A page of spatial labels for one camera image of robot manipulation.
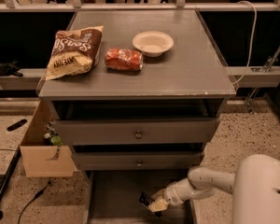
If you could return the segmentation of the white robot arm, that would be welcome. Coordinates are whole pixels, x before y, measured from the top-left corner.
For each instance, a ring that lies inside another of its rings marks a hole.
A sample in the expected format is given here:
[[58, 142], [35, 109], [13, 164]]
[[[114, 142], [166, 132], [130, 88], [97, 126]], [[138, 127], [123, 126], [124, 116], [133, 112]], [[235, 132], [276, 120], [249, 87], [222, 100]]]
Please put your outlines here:
[[147, 208], [164, 211], [218, 189], [232, 196], [232, 224], [280, 224], [280, 161], [260, 154], [243, 159], [235, 173], [193, 167], [186, 178], [149, 197]]

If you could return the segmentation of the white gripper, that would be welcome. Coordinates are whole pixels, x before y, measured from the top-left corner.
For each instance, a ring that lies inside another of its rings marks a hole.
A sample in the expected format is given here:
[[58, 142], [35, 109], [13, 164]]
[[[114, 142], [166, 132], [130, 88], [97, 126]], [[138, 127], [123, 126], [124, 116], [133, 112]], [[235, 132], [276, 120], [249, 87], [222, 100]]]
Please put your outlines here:
[[171, 206], [180, 205], [191, 198], [192, 192], [193, 186], [189, 180], [187, 178], [181, 179], [153, 194], [152, 199], [156, 201], [152, 202], [148, 209], [151, 212], [161, 212], [166, 210], [169, 204]]

